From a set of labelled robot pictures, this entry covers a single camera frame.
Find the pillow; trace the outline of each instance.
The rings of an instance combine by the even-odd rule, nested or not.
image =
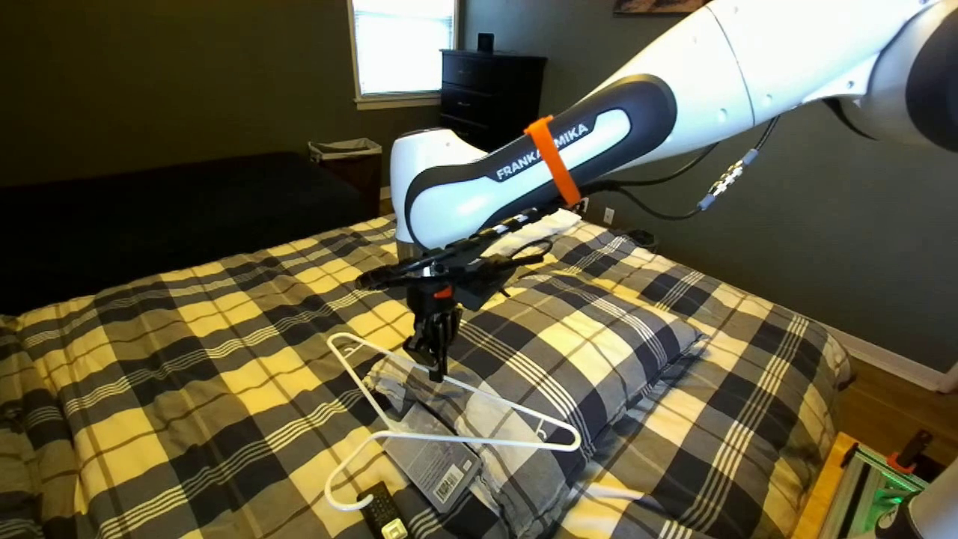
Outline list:
[[[451,513],[445,524],[477,534],[477,522],[502,522],[512,537],[541,537],[566,513],[568,491],[589,464],[599,438],[668,369],[683,369],[697,354],[697,332],[673,314],[611,298],[572,275],[548,275],[527,290],[474,314],[448,347],[448,378],[478,392],[432,383],[412,359],[379,359],[366,383],[397,414],[429,408],[460,438],[572,441],[568,431],[541,425],[496,404],[499,396],[581,431],[577,452],[478,449],[474,497],[489,516]]]

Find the orange band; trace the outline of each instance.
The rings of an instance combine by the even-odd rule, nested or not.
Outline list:
[[[563,196],[566,206],[577,206],[581,205],[581,191],[557,151],[557,140],[551,139],[548,130],[551,118],[538,118],[536,124],[527,125],[527,136],[532,139],[541,161],[551,170],[551,181],[557,182],[557,191]]]

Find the plaid comforter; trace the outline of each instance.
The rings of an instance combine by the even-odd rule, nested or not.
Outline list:
[[[375,218],[2,320],[0,537],[77,524],[98,537],[370,537],[360,513],[322,501],[325,473],[379,428],[325,337],[405,341],[400,298],[354,289],[390,260],[391,221]],[[551,534],[788,537],[831,444],[828,398],[846,369],[824,328],[592,226],[557,236],[536,266],[548,272],[668,310],[703,337],[683,375],[628,402]],[[376,449],[336,489],[355,501],[379,483],[412,537],[448,534]],[[477,522],[471,534],[499,531]]]

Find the wall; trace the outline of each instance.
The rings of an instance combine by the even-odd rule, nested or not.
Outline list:
[[[0,185],[303,151],[435,109],[354,110],[340,0],[0,6]]]
[[[463,43],[494,34],[496,51],[545,54],[541,110],[557,115],[673,22],[614,19],[611,0],[481,0],[468,10]],[[724,143],[679,182],[635,191],[685,211],[752,140],[753,131]],[[780,119],[761,161],[710,214],[673,226],[620,206],[620,226],[653,230],[671,257],[950,372],[958,359],[956,164],[958,157],[936,151],[861,140],[812,104]]]

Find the wire hanger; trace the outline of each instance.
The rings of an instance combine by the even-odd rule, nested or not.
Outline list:
[[[337,497],[333,494],[333,485],[336,485],[336,480],[351,467],[351,462],[355,462],[360,452],[361,452],[369,444],[375,444],[375,441],[390,441],[390,438],[391,438],[391,441],[421,441],[421,444],[481,444],[481,447],[512,447],[512,449],[541,449],[541,452],[577,452],[577,449],[581,449],[581,434],[577,434],[577,428],[575,428],[572,422],[545,416],[545,414],[538,414],[538,410],[532,410],[532,408],[524,408],[524,404],[509,402],[509,398],[499,398],[499,396],[478,392],[477,386],[471,386],[471,383],[451,378],[451,375],[445,375],[442,383],[448,383],[448,386],[456,386],[456,389],[463,389],[463,392],[474,392],[474,396],[481,396],[481,398],[491,398],[491,402],[496,402],[496,404],[502,404],[502,408],[509,408],[509,410],[515,410],[515,414],[532,416],[532,420],[538,420],[538,425],[548,422],[548,425],[553,425],[553,428],[563,428],[563,431],[572,434],[572,441],[568,441],[568,444],[545,444],[545,441],[515,441],[515,438],[457,438],[457,434],[421,434],[421,431],[411,431],[411,428],[405,428],[400,422],[396,422],[396,420],[390,420],[390,416],[384,414],[384,408],[376,404],[376,398],[369,392],[369,386],[360,380],[360,375],[355,375],[354,366],[351,366],[351,357],[354,357],[355,350],[361,350],[361,347],[370,347],[370,350],[384,354],[387,359],[396,359],[396,354],[391,354],[391,350],[384,350],[384,347],[376,347],[376,346],[370,346],[370,341],[366,341],[366,340],[360,340],[360,337],[354,337],[354,332],[336,332],[336,337],[325,340],[325,346],[330,346],[330,350],[336,354],[336,359],[343,366],[343,372],[354,378],[354,383],[355,383],[360,392],[361,392],[361,398],[366,398],[366,402],[376,410],[376,416],[387,422],[387,431],[375,431],[370,438],[366,438],[366,441],[361,441],[337,467],[333,467],[333,473],[325,477],[325,489],[322,489],[322,491],[325,491],[330,507],[337,509],[337,513],[361,513],[361,509],[370,503],[370,494],[366,494],[366,497],[355,501],[355,503],[343,503],[343,501],[337,501]]]

